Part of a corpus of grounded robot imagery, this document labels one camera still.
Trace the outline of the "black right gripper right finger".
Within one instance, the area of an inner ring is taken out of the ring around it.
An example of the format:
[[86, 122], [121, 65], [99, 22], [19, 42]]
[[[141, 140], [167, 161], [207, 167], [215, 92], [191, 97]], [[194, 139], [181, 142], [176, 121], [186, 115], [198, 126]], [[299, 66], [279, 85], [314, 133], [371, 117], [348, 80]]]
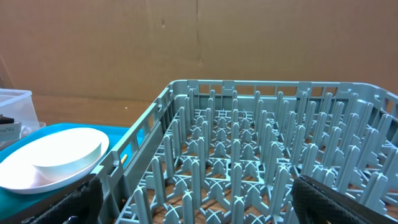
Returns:
[[300, 224], [397, 223], [307, 175], [294, 180], [291, 195]]

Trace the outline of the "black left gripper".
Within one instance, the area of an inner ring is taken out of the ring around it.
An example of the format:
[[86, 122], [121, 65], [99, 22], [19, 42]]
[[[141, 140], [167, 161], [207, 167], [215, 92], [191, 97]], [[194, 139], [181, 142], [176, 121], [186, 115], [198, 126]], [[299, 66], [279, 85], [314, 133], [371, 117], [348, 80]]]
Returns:
[[20, 121], [1, 115], [0, 122], [1, 142], [21, 138], [22, 123]]

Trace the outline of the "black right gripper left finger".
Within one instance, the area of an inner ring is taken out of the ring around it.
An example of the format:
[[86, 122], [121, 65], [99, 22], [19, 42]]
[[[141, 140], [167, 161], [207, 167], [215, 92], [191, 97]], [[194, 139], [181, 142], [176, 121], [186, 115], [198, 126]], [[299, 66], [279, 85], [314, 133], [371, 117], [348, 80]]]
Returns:
[[95, 176], [50, 207], [46, 212], [27, 218], [23, 224], [96, 223], [103, 206], [100, 178]]

